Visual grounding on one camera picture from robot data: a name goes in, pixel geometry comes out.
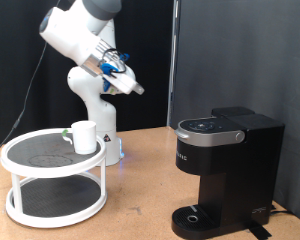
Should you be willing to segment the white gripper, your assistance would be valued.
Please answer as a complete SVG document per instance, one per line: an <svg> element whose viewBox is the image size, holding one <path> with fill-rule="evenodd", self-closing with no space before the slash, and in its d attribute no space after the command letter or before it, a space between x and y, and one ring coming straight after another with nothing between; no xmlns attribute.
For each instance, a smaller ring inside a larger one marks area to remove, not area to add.
<svg viewBox="0 0 300 240"><path fill-rule="evenodd" d="M104 81L103 89L105 92L114 94L116 91L120 91L130 94L133 90L139 95L144 93L144 88L140 84L137 84L135 74L129 66L120 70L111 64L102 64L101 70L103 72L102 79Z"/></svg>

